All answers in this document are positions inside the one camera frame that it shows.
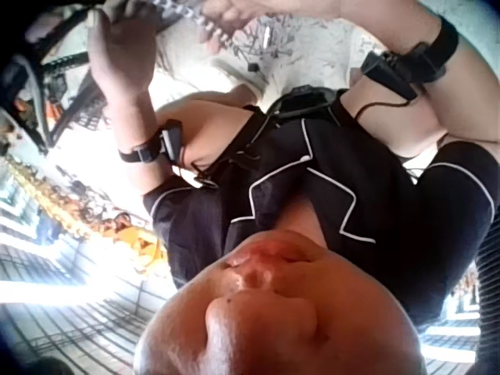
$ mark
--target man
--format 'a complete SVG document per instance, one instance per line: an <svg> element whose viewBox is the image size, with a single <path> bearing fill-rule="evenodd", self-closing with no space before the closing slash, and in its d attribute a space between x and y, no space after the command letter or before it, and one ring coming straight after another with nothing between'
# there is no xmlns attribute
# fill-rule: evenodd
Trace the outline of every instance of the man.
<svg viewBox="0 0 500 375"><path fill-rule="evenodd" d="M90 36L125 159L158 129L147 92L155 31L136 13L148 17L135 5L114 25L96 14ZM445 24L412 0L208 0L204 13L228 33L265 13L342 17L400 55L437 42ZM330 121L254 127L258 113L204 101L190 104L201 123L173 112L180 166L210 180L221 155L232 162L201 189L164 155L127 164L180 287L145 331L137 373L425 373L415 327L439 315L499 202L500 87L463 38L455 47L405 108L366 107L404 100L363 77ZM444 134L413 185L395 155Z"/></svg>

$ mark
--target hand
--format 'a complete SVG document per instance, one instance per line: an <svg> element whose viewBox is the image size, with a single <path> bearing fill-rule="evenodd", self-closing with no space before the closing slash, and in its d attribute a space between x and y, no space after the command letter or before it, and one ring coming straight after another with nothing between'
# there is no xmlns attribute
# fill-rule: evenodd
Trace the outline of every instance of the hand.
<svg viewBox="0 0 500 375"><path fill-rule="evenodd" d="M91 72L108 102L133 102L153 78L159 16L143 2L114 2L122 5L120 15L120 7L109 11L109 4L108 14L100 9L89 13Z"/></svg>
<svg viewBox="0 0 500 375"><path fill-rule="evenodd" d="M233 36L250 21L268 13L290 13L298 16L321 18L341 17L342 3L346 0L207 0L202 12L218 27ZM202 42L208 42L212 52L220 50L219 41L212 33L202 30Z"/></svg>

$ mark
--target black device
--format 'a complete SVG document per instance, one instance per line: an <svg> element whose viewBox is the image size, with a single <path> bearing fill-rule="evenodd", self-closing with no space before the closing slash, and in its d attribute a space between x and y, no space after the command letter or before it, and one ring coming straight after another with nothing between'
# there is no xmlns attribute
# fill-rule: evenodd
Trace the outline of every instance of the black device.
<svg viewBox="0 0 500 375"><path fill-rule="evenodd" d="M411 84L435 82L446 74L445 64L455 53L459 34L455 27L441 17L441 30L436 40L429 45L420 42L405 55L370 52L361 70L371 80L382 84L407 101L417 97Z"/></svg>
<svg viewBox="0 0 500 375"><path fill-rule="evenodd" d="M148 142L135 147L132 153L118 153L125 163L152 163L164 154L172 165L179 165L181 149L182 122L168 120Z"/></svg>

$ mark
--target black shirt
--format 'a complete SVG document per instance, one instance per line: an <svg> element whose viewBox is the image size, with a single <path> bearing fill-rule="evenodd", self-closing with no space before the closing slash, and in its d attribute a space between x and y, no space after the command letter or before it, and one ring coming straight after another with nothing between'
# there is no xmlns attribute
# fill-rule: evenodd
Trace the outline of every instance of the black shirt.
<svg viewBox="0 0 500 375"><path fill-rule="evenodd" d="M296 120L245 147L218 189L179 177L145 197L178 288L248 236L273 229L298 191L328 248L381 282L415 325L436 318L473 261L499 203L498 164L482 147L443 147L414 184L400 160L361 127Z"/></svg>

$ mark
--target person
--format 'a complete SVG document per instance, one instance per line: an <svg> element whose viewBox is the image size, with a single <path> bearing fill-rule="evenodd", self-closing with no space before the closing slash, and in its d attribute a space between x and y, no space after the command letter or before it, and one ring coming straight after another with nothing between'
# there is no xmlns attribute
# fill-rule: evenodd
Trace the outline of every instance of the person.
<svg viewBox="0 0 500 375"><path fill-rule="evenodd" d="M147 8L127 4L121 22L91 15L91 70L124 154L163 125L148 96ZM268 13L344 18L399 55L432 45L444 22L413 0L208 0L203 12L229 34ZM179 287L144 332L136 373L426 373L416 330L439 316L498 207L500 86L463 37L445 74L418 86L411 105L359 116L404 102L363 76L329 121L266 123L206 100L170 112L181 167L207 180L230 162L199 189L164 154L126 163ZM398 156L443 136L413 184Z"/></svg>

